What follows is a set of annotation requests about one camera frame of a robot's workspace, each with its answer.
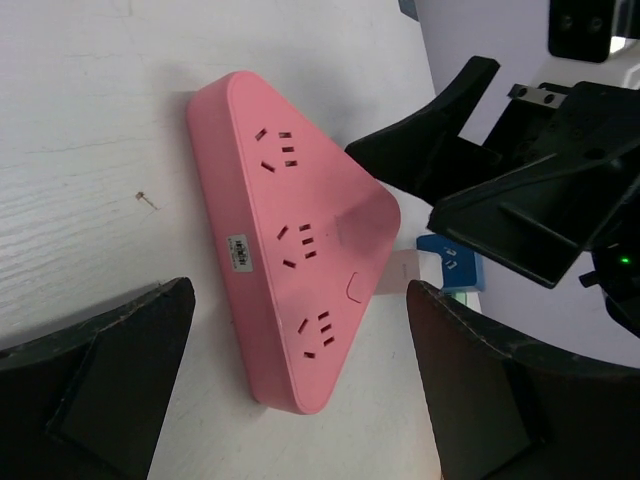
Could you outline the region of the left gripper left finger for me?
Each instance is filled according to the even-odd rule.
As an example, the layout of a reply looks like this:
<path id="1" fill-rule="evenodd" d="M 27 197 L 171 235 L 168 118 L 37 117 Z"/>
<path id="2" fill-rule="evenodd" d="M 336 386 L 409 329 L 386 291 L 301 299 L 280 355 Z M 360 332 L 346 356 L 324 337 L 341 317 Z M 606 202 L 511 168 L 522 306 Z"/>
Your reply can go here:
<path id="1" fill-rule="evenodd" d="M 3 350 L 2 478 L 146 478 L 195 304 L 179 277 Z"/>

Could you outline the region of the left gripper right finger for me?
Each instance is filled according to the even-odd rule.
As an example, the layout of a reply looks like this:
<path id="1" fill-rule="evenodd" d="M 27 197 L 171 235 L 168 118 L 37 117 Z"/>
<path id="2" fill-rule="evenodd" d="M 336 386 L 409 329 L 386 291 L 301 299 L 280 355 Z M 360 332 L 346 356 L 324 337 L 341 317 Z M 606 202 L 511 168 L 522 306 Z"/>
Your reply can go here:
<path id="1" fill-rule="evenodd" d="M 639 372 L 541 342 L 427 282 L 406 295 L 447 479 L 635 479 Z"/>

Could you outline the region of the pink triangular power strip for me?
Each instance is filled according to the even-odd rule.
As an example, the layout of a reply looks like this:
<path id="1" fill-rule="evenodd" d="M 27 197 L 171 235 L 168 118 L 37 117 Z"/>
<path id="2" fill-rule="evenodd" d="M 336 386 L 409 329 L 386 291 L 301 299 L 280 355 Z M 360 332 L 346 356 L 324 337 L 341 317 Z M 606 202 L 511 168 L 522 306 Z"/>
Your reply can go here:
<path id="1" fill-rule="evenodd" d="M 186 121 L 251 393 L 315 414 L 385 269 L 399 205 L 255 73 L 197 91 Z"/>

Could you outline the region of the white charger plug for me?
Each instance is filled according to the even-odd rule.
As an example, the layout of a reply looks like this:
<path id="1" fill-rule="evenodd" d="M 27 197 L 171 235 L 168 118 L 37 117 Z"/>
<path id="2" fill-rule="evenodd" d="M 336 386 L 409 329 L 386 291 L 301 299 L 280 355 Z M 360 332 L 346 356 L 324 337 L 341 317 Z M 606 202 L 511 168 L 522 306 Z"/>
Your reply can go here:
<path id="1" fill-rule="evenodd" d="M 405 294 L 412 280 L 425 281 L 440 289 L 444 285 L 441 257 L 421 250 L 394 251 L 378 282 L 375 295 Z"/>

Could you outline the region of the dark blue cube socket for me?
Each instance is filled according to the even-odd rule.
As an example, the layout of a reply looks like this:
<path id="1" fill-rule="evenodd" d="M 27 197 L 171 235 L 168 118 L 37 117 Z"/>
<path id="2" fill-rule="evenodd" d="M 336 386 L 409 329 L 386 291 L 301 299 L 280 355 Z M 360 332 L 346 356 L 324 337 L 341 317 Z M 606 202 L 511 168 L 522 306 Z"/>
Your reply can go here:
<path id="1" fill-rule="evenodd" d="M 447 293 L 483 292 L 485 277 L 482 257 L 468 247 L 438 234 L 419 236 L 416 247 L 420 251 L 441 258 L 443 286 Z"/>

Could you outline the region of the green charger plug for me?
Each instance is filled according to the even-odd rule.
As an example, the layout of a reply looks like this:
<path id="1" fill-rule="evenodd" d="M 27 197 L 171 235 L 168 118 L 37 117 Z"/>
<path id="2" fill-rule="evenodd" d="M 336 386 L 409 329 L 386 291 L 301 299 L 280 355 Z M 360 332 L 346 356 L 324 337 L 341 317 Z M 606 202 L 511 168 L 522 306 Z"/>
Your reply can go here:
<path id="1" fill-rule="evenodd" d="M 447 292 L 446 295 L 478 313 L 482 312 L 477 292 Z"/>

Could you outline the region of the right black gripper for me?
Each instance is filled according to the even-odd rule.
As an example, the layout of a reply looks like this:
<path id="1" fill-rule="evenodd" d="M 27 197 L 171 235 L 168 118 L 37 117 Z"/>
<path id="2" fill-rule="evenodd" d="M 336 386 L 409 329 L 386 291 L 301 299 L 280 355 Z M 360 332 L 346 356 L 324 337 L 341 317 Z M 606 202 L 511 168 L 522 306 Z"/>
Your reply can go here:
<path id="1" fill-rule="evenodd" d="M 472 57 L 428 105 L 345 152 L 376 179 L 437 203 L 433 232 L 546 288 L 589 253 L 581 284 L 599 286 L 609 316 L 637 334 L 638 91 L 545 84 L 536 104 L 531 88 L 516 86 L 484 147 L 459 133 L 499 68 Z"/>

